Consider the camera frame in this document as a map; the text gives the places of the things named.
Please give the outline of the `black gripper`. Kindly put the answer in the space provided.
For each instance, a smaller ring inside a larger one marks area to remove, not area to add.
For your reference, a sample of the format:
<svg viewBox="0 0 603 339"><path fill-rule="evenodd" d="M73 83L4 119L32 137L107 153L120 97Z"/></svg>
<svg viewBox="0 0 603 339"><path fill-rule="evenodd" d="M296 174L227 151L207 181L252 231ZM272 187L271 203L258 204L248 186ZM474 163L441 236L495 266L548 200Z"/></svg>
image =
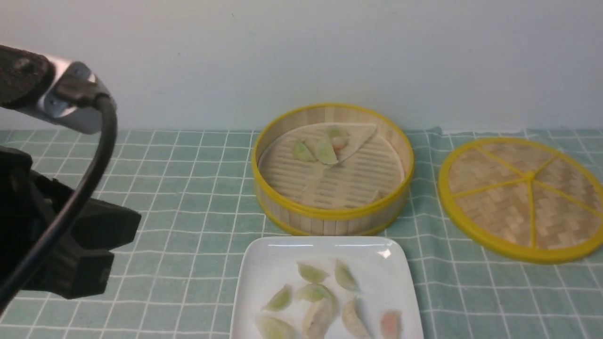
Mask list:
<svg viewBox="0 0 603 339"><path fill-rule="evenodd" d="M32 157L1 147L1 281L17 268L73 194L55 178L32 170ZM91 198L26 291L45 291L65 299L103 294L114 263L113 249L133 242L142 216L135 210Z"/></svg>

